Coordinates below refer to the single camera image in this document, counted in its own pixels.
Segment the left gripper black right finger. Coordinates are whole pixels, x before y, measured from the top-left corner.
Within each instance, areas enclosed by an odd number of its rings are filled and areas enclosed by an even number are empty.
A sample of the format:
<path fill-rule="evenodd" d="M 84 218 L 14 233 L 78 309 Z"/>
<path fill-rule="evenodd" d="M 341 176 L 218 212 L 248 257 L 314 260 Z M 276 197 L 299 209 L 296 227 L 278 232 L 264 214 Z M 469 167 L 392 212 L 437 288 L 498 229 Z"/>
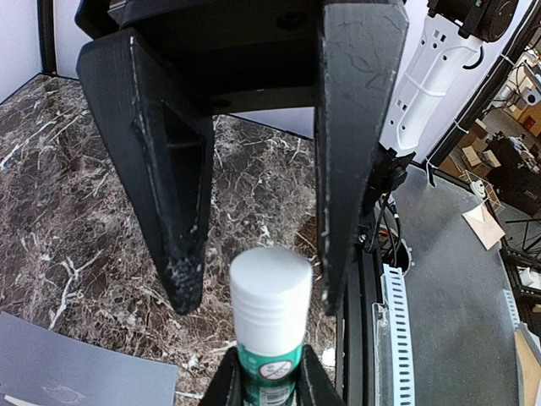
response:
<path fill-rule="evenodd" d="M 303 346 L 303 354 L 299 363 L 298 405 L 344 405 L 310 345 Z"/>

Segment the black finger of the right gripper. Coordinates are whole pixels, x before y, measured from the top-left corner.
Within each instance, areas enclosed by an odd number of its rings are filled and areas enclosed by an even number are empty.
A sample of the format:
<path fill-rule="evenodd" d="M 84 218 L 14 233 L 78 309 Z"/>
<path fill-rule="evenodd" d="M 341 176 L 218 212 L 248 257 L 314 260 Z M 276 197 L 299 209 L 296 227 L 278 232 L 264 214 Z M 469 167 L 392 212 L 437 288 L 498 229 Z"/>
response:
<path fill-rule="evenodd" d="M 358 214 L 408 29 L 401 1 L 325 1 L 314 110 L 318 249 L 327 315 L 341 307 Z"/>
<path fill-rule="evenodd" d="M 132 29 L 84 45 L 77 72 L 170 304 L 188 314 L 203 294 L 212 116 Z"/>

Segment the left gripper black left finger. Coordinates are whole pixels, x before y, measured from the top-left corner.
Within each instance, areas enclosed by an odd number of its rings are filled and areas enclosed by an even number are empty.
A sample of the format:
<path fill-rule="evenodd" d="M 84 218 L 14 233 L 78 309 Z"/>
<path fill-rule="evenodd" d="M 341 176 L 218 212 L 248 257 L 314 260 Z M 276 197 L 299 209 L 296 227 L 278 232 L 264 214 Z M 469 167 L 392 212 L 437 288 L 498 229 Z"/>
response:
<path fill-rule="evenodd" d="M 228 349 L 202 398 L 202 406 L 242 406 L 242 375 L 237 348 Z"/>

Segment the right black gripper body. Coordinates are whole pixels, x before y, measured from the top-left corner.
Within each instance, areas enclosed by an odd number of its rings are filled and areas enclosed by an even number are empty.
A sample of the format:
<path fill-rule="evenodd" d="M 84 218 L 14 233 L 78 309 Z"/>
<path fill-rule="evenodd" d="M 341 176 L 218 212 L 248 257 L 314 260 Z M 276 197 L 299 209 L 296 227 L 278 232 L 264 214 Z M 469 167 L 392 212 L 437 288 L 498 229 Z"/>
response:
<path fill-rule="evenodd" d="M 184 96 L 198 109 L 314 105 L 320 1 L 83 1 L 77 70 L 90 101 Z"/>

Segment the white green glue stick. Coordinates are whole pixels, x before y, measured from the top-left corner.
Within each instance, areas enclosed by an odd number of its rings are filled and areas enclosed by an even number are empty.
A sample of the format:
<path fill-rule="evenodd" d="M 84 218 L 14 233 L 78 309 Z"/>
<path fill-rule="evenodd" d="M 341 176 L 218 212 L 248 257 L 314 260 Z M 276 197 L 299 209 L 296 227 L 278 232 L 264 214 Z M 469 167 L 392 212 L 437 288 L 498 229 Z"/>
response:
<path fill-rule="evenodd" d="M 245 405 L 290 405 L 303 354 L 313 271 L 282 247 L 253 248 L 230 266 Z"/>

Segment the grey blue envelope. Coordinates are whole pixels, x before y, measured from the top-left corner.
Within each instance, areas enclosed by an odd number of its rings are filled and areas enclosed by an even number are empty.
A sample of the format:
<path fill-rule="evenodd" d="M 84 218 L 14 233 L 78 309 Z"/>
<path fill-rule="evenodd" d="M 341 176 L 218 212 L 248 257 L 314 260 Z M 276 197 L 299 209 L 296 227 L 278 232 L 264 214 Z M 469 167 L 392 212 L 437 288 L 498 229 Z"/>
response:
<path fill-rule="evenodd" d="M 1 314 L 2 405 L 173 405 L 178 368 Z"/>

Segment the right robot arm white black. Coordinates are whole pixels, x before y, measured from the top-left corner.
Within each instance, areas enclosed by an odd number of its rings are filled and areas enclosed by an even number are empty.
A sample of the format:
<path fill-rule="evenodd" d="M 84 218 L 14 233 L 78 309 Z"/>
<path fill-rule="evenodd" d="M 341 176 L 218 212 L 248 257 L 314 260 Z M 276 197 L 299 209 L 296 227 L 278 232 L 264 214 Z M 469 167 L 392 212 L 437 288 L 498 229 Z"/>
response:
<path fill-rule="evenodd" d="M 407 175 L 452 82 L 498 41 L 513 1 L 430 1 L 400 70 L 402 1 L 83 1 L 90 37 L 77 72 L 173 309 L 202 298 L 218 114 L 314 109 L 318 254 L 324 303 L 339 308 L 347 269 L 380 195 Z"/>

